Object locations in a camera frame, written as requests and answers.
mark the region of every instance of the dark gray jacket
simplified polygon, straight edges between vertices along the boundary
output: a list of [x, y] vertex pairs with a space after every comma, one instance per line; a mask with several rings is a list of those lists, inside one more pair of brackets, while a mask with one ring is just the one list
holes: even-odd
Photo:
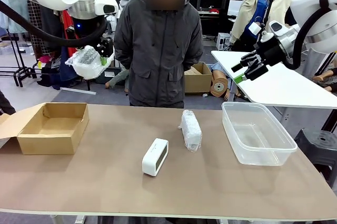
[[130, 103], [183, 107], [184, 71], [203, 54], [200, 17], [188, 0], [180, 11], [152, 11], [146, 0], [131, 0], [114, 47], [116, 59], [130, 69]]

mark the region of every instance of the digital alarm clock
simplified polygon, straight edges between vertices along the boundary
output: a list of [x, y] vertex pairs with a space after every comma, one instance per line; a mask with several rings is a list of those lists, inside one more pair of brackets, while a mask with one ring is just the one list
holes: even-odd
[[155, 139], [146, 152], [142, 161], [142, 169], [145, 174], [155, 177], [163, 165], [169, 152], [169, 142], [163, 139]]

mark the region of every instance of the brown tabletop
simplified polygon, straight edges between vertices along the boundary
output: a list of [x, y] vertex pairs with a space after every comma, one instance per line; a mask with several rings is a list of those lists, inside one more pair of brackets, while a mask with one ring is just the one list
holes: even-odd
[[[47, 214], [219, 219], [337, 219], [337, 197], [301, 151], [282, 167], [240, 164], [221, 111], [199, 111], [203, 141], [188, 151], [182, 110], [89, 105], [75, 155], [0, 149], [0, 209]], [[169, 141], [157, 177], [142, 173], [155, 138]]]

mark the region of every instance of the stool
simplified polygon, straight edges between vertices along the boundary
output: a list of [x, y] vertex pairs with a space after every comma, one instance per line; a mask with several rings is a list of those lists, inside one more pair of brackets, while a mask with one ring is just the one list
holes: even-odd
[[337, 177], [336, 135], [327, 131], [302, 129], [295, 142], [332, 187]]

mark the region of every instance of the bubble-wrapped object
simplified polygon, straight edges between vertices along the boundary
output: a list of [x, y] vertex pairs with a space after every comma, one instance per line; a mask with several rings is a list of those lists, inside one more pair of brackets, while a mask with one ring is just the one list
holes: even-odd
[[201, 147], [202, 133], [194, 112], [183, 111], [179, 128], [183, 131], [187, 149], [196, 152]]
[[113, 58], [114, 54], [107, 58], [105, 65], [102, 65], [100, 54], [92, 46], [86, 46], [74, 53], [65, 64], [71, 65], [77, 75], [90, 80], [99, 77], [110, 66]]

